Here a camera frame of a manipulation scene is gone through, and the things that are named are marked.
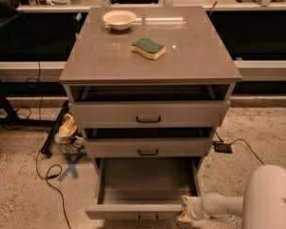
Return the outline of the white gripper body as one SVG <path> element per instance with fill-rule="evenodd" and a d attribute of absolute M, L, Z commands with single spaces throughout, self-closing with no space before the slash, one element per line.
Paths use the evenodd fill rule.
<path fill-rule="evenodd" d="M 202 198 L 199 197 L 190 197 L 188 203 L 185 205 L 184 214 L 186 214 L 191 221 L 202 220 L 205 218 L 203 209 L 202 209 Z"/>

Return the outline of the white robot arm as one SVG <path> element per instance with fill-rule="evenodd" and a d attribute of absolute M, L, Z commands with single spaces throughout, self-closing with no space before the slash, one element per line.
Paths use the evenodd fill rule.
<path fill-rule="evenodd" d="M 258 167 L 247 181 L 243 197 L 209 193 L 181 197 L 182 222 L 203 219 L 229 221 L 242 218 L 242 229 L 286 229 L 286 169 L 275 165 Z"/>

